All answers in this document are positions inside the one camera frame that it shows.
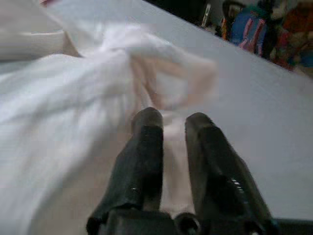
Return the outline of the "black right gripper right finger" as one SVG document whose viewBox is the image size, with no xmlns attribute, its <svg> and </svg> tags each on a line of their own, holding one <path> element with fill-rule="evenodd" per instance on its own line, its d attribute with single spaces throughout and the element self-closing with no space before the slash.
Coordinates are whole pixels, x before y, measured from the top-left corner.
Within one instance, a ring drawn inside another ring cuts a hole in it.
<svg viewBox="0 0 313 235">
<path fill-rule="evenodd" d="M 277 235 L 279 227 L 243 159 L 205 114 L 185 122 L 190 184 L 202 235 Z"/>
</svg>

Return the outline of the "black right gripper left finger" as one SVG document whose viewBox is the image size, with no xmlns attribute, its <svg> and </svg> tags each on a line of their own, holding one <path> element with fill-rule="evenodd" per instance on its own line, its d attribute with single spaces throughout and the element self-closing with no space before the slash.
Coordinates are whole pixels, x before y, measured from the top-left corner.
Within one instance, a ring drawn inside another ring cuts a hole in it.
<svg viewBox="0 0 313 235">
<path fill-rule="evenodd" d="M 106 192 L 88 218 L 87 231 L 99 231 L 112 209 L 141 210 L 146 197 L 159 198 L 162 174 L 162 115 L 148 107 L 132 120 L 132 136 L 115 159 Z"/>
</svg>

